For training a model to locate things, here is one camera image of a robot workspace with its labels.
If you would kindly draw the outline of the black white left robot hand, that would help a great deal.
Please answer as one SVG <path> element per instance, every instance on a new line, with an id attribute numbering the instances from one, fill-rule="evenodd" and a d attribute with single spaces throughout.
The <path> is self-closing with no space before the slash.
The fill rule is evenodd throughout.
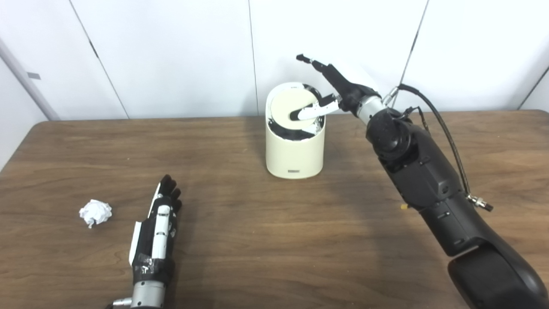
<path id="1" fill-rule="evenodd" d="M 147 218 L 135 223 L 129 253 L 133 284 L 156 281 L 169 285 L 175 273 L 173 248 L 177 213 L 182 207 L 181 190 L 170 175 L 164 175 L 153 195 Z"/>

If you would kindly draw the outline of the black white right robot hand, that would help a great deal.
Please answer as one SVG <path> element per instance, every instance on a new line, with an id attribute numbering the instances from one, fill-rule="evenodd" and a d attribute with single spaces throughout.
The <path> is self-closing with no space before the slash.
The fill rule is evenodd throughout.
<path id="1" fill-rule="evenodd" d="M 312 65 L 334 88 L 335 93 L 290 112 L 291 121 L 323 117 L 337 110 L 351 112 L 357 117 L 364 100 L 371 97 L 382 98 L 377 84 L 363 69 L 353 68 L 339 58 L 328 59 L 299 54 L 296 56 L 296 60 Z"/>

